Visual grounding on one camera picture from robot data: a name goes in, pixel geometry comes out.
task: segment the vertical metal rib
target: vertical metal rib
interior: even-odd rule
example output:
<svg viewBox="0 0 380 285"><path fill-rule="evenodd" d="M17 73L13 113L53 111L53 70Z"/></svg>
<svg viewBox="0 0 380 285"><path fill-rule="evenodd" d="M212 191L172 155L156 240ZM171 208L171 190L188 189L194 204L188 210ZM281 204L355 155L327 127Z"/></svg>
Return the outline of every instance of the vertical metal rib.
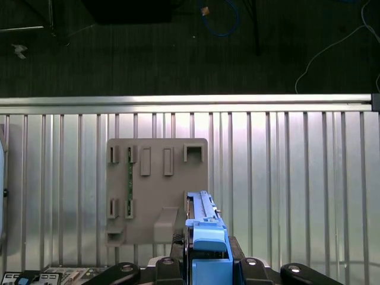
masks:
<svg viewBox="0 0 380 285"><path fill-rule="evenodd" d="M58 211L58 261L60 264L64 261L64 124L65 117L59 117L59 211Z"/></svg>
<svg viewBox="0 0 380 285"><path fill-rule="evenodd" d="M270 114L265 114L265 139L267 143L267 216L268 216L268 256L269 264L273 266L273 250L272 250L272 185L271 185L271 127L270 127Z"/></svg>
<svg viewBox="0 0 380 285"><path fill-rule="evenodd" d="M325 205L325 270L330 276L330 227L329 227L329 195L328 195L328 166L327 166L327 118L326 113L322 113L322 141L323 141L323 175L324 175L324 205Z"/></svg>
<svg viewBox="0 0 380 285"><path fill-rule="evenodd" d="M306 265L311 264L311 237L310 237L310 183L309 183L309 133L308 133L308 114L303 114L303 135L305 142L305 221L306 221Z"/></svg>
<svg viewBox="0 0 380 285"><path fill-rule="evenodd" d="M190 137L195 137L195 122L194 122L194 113L190 113Z"/></svg>
<svg viewBox="0 0 380 285"><path fill-rule="evenodd" d="M157 138L157 114L152 114L152 138ZM152 246L153 257L157 256L157 245L153 244Z"/></svg>
<svg viewBox="0 0 380 285"><path fill-rule="evenodd" d="M341 114L342 121L342 165L343 165L343 216L344 216L344 264L346 285L350 285L350 248L349 248L349 213L347 193L347 146L346 146L346 114Z"/></svg>
<svg viewBox="0 0 380 285"><path fill-rule="evenodd" d="M101 149L101 135L102 135L102 132L101 132L101 117L100 115L98 114L96 116L96 198L95 198L95 201L96 201L96 239L95 239L95 243L96 243L96 266L100 266L100 219L103 219L103 217L100 216L100 207L103 206L103 203L99 200L99 197L100 197L100 175L102 175L100 173L100 162L101 162L101 159L100 159L100 156L101 156L101 152L104 151Z"/></svg>
<svg viewBox="0 0 380 285"><path fill-rule="evenodd" d="M120 116L119 114L115 114L115 138L119 138L119 127L120 124ZM119 263L119 256L120 256L120 248L115 248L115 264Z"/></svg>
<svg viewBox="0 0 380 285"><path fill-rule="evenodd" d="M83 115L78 116L78 194L77 194L77 258L78 266L82 264L82 180L84 176L84 169L82 167L83 157Z"/></svg>
<svg viewBox="0 0 380 285"><path fill-rule="evenodd" d="M23 125L23 173L22 173L22 205L21 205L21 270L26 263L26 201L27 201L27 149L28 149L28 116L24 116Z"/></svg>
<svg viewBox="0 0 380 285"><path fill-rule="evenodd" d="M4 136L5 141L7 143L7 146L9 148L9 142L10 142L10 116L5 116L5 124L4 124ZM8 167L9 167L9 151L5 154L5 173L4 173L4 186L8 188ZM8 198L5 198L7 201L4 203L4 213L8 213ZM8 222L7 219L4 219L3 222L3 229L6 231L6 234L8 234ZM6 272L7 270L7 256L8 256L8 242L7 238L3 240L2 243L2 273Z"/></svg>
<svg viewBox="0 0 380 285"><path fill-rule="evenodd" d="M176 114L172 113L172 138L176 137Z"/></svg>
<svg viewBox="0 0 380 285"><path fill-rule="evenodd" d="M229 205L230 205L230 216L229 224L231 235L233 236L233 171L232 171L232 114L228 113L228 151L229 151Z"/></svg>
<svg viewBox="0 0 380 285"><path fill-rule="evenodd" d="M253 256L253 221L252 221L252 121L251 113L247 113L247 167L248 167L248 252Z"/></svg>
<svg viewBox="0 0 380 285"><path fill-rule="evenodd" d="M367 212L367 184L366 184L366 157L365 157L365 126L364 114L360 113L360 150L362 163L362 194L363 194L363 257L364 257L364 284L369 285L369 251L368 251L368 212Z"/></svg>
<svg viewBox="0 0 380 285"><path fill-rule="evenodd" d="M285 163L286 163L286 235L289 261L292 260L292 228L290 218L290 144L289 144L289 113L285 113Z"/></svg>
<svg viewBox="0 0 380 285"><path fill-rule="evenodd" d="M133 115L133 138L138 138L138 116L137 114ZM138 264L138 246L133 245L133 262L134 264Z"/></svg>
<svg viewBox="0 0 380 285"><path fill-rule="evenodd" d="M208 114L208 188L210 194L215 197L214 189L214 116Z"/></svg>
<svg viewBox="0 0 380 285"><path fill-rule="evenodd" d="M40 212L40 269L45 265L45 151L46 151L46 115L41 125L41 212Z"/></svg>

